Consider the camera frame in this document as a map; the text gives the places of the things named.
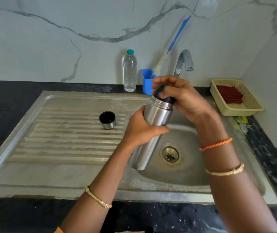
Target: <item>yellow basket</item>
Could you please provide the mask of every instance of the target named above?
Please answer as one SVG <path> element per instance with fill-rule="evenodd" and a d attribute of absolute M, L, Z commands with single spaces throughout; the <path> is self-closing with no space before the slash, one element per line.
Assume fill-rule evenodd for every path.
<path fill-rule="evenodd" d="M 235 87 L 243 95 L 242 104 L 226 104 L 216 86 Z M 253 94 L 246 88 L 241 80 L 216 78 L 212 80 L 211 94 L 224 116 L 251 116 L 257 111 L 263 111 L 264 108 L 255 99 Z"/>

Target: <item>black granite countertop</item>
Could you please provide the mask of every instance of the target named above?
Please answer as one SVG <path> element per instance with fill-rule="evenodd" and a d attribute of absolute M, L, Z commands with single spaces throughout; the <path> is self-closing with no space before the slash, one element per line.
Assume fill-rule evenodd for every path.
<path fill-rule="evenodd" d="M 196 88 L 208 96 L 209 88 Z M 125 93 L 123 85 L 0 81 L 0 146 L 42 91 Z M 138 86 L 135 93 L 142 93 Z M 277 149 L 254 119 L 236 118 L 277 192 Z M 74 200 L 0 198 L 0 232 L 54 232 Z M 102 232 L 225 232 L 215 205 L 113 202 Z M 277 207 L 270 208 L 277 220 Z"/>

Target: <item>green leaf in drain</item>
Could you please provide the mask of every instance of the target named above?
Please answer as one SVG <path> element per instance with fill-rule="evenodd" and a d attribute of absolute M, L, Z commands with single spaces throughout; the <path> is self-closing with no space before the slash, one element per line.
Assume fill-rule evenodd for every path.
<path fill-rule="evenodd" d="M 176 158 L 174 158 L 171 154 L 169 154 L 169 155 L 166 155 L 168 158 L 169 158 L 169 160 L 170 161 L 172 161 L 172 160 L 175 160 Z"/>

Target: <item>blue plastic container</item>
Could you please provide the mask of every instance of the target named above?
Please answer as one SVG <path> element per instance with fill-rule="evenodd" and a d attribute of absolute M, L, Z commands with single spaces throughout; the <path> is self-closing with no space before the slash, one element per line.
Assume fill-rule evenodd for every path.
<path fill-rule="evenodd" d="M 152 94 L 152 79 L 155 77 L 155 75 L 152 74 L 152 70 L 143 70 L 143 92 L 146 95 Z"/>

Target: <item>metal bottle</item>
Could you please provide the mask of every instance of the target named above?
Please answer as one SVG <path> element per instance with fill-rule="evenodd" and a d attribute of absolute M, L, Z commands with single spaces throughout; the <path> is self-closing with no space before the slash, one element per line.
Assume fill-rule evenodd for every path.
<path fill-rule="evenodd" d="M 162 99 L 159 93 L 163 91 L 165 85 L 160 85 L 154 92 L 152 98 L 147 102 L 144 119 L 154 126 L 166 126 L 173 111 L 175 102 L 174 97 Z M 129 160 L 129 165 L 136 170 L 144 170 L 149 163 L 152 154 L 161 138 L 160 136 L 153 137 L 149 142 L 139 145 L 132 153 Z"/>

